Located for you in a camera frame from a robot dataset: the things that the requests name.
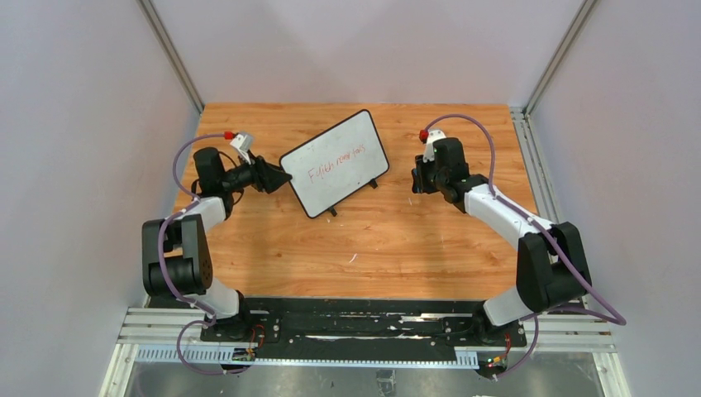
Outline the blue eraser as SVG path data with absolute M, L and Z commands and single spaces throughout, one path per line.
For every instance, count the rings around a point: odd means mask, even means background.
M 412 192 L 414 194 L 420 194 L 421 193 L 421 180 L 418 176 L 417 170 L 412 169 Z

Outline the small whiteboard black frame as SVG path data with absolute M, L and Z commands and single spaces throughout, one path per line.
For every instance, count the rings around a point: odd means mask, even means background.
M 377 186 L 389 158 L 369 110 L 362 109 L 284 153 L 279 165 L 308 218 L 334 207 L 356 191 Z

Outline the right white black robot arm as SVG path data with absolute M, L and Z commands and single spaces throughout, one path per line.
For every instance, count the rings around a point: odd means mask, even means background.
M 440 130 L 422 130 L 425 151 L 415 158 L 412 191 L 439 193 L 462 213 L 491 227 L 517 252 L 515 285 L 481 303 L 470 332 L 487 337 L 534 313 L 586 294 L 589 268 L 579 230 L 570 222 L 553 223 L 505 197 L 489 179 L 472 174 L 461 142 Z

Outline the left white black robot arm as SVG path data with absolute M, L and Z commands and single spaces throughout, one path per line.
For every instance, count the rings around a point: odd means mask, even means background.
M 236 194 L 248 187 L 272 194 L 292 176 L 262 156 L 228 170 L 215 147 L 196 151 L 193 160 L 198 177 L 189 190 L 195 196 L 191 204 L 142 226 L 143 285 L 153 298 L 175 298 L 201 309 L 205 324 L 221 325 L 241 340 L 254 327 L 253 319 L 242 292 L 215 277 L 207 232 L 232 215 Z

